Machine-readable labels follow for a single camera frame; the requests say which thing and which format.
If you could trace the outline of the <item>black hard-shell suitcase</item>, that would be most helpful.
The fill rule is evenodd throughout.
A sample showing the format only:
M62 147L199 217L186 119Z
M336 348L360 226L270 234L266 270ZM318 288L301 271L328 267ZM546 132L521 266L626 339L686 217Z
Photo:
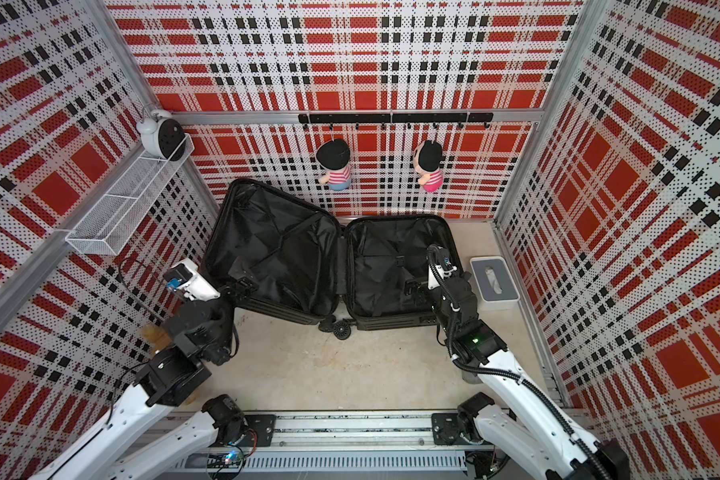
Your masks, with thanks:
M451 229L432 214L368 216L341 225L294 195L233 181L199 268L217 289L246 279L240 307L317 325L344 304L359 330L434 325L427 249L462 266Z

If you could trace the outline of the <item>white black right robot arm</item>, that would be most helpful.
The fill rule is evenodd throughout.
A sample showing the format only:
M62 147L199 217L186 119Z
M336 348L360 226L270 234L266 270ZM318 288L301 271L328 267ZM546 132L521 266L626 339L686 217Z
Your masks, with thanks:
M598 439L527 375L507 343L477 313L470 283L436 268L423 283L444 330L451 363L490 390L459 407L463 435L503 451L534 479L628 479L629 459Z

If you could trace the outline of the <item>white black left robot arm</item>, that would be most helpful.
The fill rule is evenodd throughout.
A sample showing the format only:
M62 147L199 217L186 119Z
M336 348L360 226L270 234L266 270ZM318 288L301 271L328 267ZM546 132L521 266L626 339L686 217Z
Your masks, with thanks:
M35 473L37 479L155 479L178 460L219 445L244 458L239 443L250 432L243 411L227 394L206 401L178 427L134 453L143 433L188 400L238 352L235 307L255 290L240 278L215 290L183 284L189 296L165 326L171 344L139 366L133 381L66 451Z

